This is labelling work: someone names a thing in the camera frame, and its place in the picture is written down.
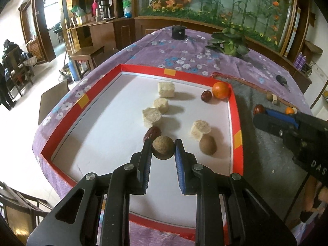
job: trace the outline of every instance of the silver bolt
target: silver bolt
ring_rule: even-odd
[[[89,173],[85,176],[86,180],[93,180],[96,177],[95,173]]]
[[[239,175],[238,173],[233,173],[231,175],[232,179],[234,180],[241,180],[241,175]]]
[[[130,163],[129,163],[129,164],[125,164],[125,165],[124,165],[124,169],[125,169],[125,170],[131,170],[131,169],[133,169],[133,168],[134,168],[134,165],[133,165],[133,164],[130,164]]]
[[[202,170],[204,167],[202,164],[194,164],[194,169],[195,170]]]

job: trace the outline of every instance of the purple tablecloth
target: purple tablecloth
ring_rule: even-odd
[[[288,71],[265,56],[250,50],[244,57],[244,60],[230,57],[205,48],[207,40],[211,38],[210,34],[188,29],[186,30],[186,34],[188,37],[184,41],[172,40],[171,28],[168,27],[149,34],[138,42],[121,50],[87,75],[58,103],[42,122],[35,134],[32,149],[45,177],[61,198],[67,194],[71,187],[43,158],[39,158],[39,154],[53,130],[73,104],[104,74],[119,64],[171,68],[205,77],[209,77],[213,72],[219,72],[240,78],[264,90],[271,91],[285,101],[298,107],[301,112],[312,114],[302,92]],[[282,75],[286,78],[288,83],[286,87],[277,82],[277,75]],[[147,233],[150,237],[157,236],[155,235],[157,231],[152,231],[144,227],[132,229],[136,232],[130,232],[131,235],[144,239],[140,229],[144,229],[145,234]],[[178,244],[192,245],[187,240],[185,240],[185,244],[181,241]]]

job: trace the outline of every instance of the person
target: person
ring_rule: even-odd
[[[14,57],[16,59],[16,62],[19,63],[20,62],[20,56],[21,54],[23,53],[23,50],[14,42],[10,42],[9,40],[5,40],[5,42],[3,43],[3,46],[4,46],[4,54],[2,56],[2,65],[3,67],[6,69],[8,69],[9,71],[12,71],[13,68],[12,68],[12,65],[10,62],[7,62],[5,60],[6,56],[13,50],[15,49],[16,47],[18,47],[17,51],[15,52],[14,54]]]
[[[16,101],[13,102],[8,94],[6,78],[5,78],[5,69],[1,63],[0,63],[0,101],[9,111],[16,105]]]

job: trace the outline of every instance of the wooden chair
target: wooden chair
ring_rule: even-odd
[[[15,54],[18,50],[18,47],[13,49],[5,57],[5,61],[8,64],[11,64],[12,70],[10,71],[10,77],[17,88],[18,93],[22,96],[21,90],[29,83],[33,85],[30,74],[23,63],[17,63]]]
[[[8,227],[24,245],[40,223],[40,218],[48,214],[40,205],[46,210],[52,210],[46,200],[26,195],[0,182],[0,217],[4,218]]]

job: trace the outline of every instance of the green plant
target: green plant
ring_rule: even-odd
[[[214,32],[212,39],[206,45],[209,49],[219,50],[222,53],[242,58],[242,55],[248,54],[245,36],[237,34],[233,28],[225,28],[222,32]]]

